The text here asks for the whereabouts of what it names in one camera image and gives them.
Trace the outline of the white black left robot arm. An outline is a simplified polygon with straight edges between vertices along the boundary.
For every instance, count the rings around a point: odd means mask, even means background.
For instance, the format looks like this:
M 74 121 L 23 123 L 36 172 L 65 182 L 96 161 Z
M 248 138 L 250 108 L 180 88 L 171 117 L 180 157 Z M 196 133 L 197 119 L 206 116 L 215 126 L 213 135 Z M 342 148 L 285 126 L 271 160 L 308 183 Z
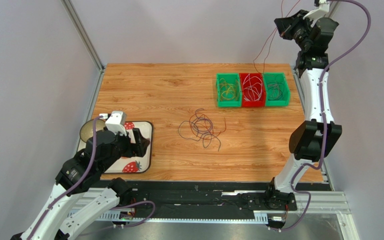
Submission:
M 69 216 L 77 202 L 97 183 L 102 174 L 122 157 L 144 157 L 151 145 L 138 128 L 128 133 L 107 129 L 93 133 L 85 147 L 67 160 L 55 178 L 50 196 L 39 215 L 13 240 L 74 240 L 98 217 L 109 210 L 139 205 L 132 187 L 122 178 L 114 178 L 93 200 Z

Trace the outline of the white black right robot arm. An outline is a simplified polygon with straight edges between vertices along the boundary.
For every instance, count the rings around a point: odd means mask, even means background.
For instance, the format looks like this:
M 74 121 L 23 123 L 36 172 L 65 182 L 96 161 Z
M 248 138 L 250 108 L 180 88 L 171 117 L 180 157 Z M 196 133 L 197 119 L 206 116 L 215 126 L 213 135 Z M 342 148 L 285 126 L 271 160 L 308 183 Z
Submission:
M 304 95 L 304 121 L 291 134 L 291 153 L 282 171 L 265 192 L 265 205 L 277 210 L 290 204 L 294 189 L 304 173 L 321 158 L 328 156 L 342 134 L 335 124 L 328 98 L 329 58 L 326 53 L 338 23 L 319 10 L 300 10 L 275 19 L 279 35 L 300 47 L 295 64 Z

